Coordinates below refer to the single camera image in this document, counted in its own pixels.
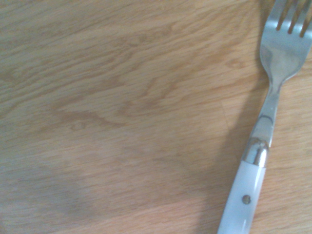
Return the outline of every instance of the wood grain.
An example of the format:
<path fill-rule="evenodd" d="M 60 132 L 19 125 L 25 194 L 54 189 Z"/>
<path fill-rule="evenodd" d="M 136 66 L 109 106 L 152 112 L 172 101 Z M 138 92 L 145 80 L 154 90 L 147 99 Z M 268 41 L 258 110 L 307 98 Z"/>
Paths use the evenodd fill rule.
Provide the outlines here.
<path fill-rule="evenodd" d="M 0 2 L 0 233 L 215 234 L 264 100 L 272 0 Z M 253 234 L 312 232 L 312 57 Z"/>

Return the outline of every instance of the fork handle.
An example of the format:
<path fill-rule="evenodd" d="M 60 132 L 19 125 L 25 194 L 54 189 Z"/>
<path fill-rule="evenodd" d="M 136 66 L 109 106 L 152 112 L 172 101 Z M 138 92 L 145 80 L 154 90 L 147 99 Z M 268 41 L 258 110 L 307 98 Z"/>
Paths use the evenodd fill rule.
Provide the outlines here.
<path fill-rule="evenodd" d="M 265 167 L 240 162 L 217 234 L 249 233 L 265 170 Z"/>

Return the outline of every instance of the wooden table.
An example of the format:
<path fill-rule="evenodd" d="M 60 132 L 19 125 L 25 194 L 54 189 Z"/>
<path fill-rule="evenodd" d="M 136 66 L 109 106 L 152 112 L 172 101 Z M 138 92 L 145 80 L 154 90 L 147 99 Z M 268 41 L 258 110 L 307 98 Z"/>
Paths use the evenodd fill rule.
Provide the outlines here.
<path fill-rule="evenodd" d="M 268 88 L 272 0 L 2 0 L 1 234 L 215 234 Z M 312 55 L 252 234 L 312 233 Z"/>

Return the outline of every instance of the metal ferrule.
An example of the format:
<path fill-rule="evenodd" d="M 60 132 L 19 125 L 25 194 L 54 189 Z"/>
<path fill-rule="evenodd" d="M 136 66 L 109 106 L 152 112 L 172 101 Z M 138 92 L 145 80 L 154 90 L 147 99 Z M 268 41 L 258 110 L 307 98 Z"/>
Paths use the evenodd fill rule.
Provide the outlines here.
<path fill-rule="evenodd" d="M 269 156 L 269 144 L 265 140 L 250 138 L 242 160 L 250 164 L 266 167 Z"/>

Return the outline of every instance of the fork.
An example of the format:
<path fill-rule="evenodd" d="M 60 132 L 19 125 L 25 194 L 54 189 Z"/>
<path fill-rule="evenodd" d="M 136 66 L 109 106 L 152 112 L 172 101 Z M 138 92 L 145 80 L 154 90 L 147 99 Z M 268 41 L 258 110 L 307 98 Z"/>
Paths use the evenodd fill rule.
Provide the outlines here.
<path fill-rule="evenodd" d="M 294 0 L 278 29 L 286 2 L 275 1 L 264 26 L 260 59 L 269 77 L 269 91 L 249 136 L 217 234 L 249 233 L 266 171 L 281 86 L 301 69 L 312 45 L 312 23 L 303 30 L 311 0 L 305 1 L 296 22 L 293 16 L 298 0 Z"/>

